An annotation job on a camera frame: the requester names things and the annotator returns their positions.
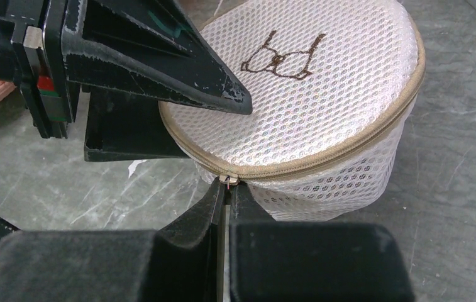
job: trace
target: gray tabletop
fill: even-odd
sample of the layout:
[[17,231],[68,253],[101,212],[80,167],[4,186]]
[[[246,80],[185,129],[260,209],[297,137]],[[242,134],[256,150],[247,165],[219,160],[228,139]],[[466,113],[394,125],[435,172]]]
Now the gray tabletop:
[[[196,25],[236,1],[183,0]],[[338,221],[385,225],[418,301],[476,301],[476,11],[404,0],[423,36],[426,80],[384,195]],[[87,100],[68,140],[40,138],[16,93],[0,104],[0,215],[26,230],[161,228],[207,189],[190,160],[87,163]]]

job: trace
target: zipper slider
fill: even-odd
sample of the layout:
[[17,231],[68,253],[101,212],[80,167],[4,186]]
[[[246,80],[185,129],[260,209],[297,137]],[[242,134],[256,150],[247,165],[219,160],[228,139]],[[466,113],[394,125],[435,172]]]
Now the zipper slider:
[[219,175],[219,181],[226,184],[226,188],[230,189],[230,186],[235,186],[240,182],[237,174],[226,173]]

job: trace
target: beige trim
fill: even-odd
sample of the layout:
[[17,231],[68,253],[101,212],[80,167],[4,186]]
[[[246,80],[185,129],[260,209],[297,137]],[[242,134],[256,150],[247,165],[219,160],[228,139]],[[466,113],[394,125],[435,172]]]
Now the beige trim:
[[361,132],[324,151],[281,164],[260,166],[234,165],[217,158],[192,143],[171,117],[169,106],[166,102],[160,102],[162,121],[175,141],[197,159],[202,166],[216,175],[234,174],[242,180],[280,179],[290,176],[297,177],[327,169],[329,166],[361,152],[365,147],[388,134],[415,99],[423,83],[426,62],[421,34],[413,20],[411,21],[418,44],[418,64],[406,87],[401,91],[400,96],[386,111]]

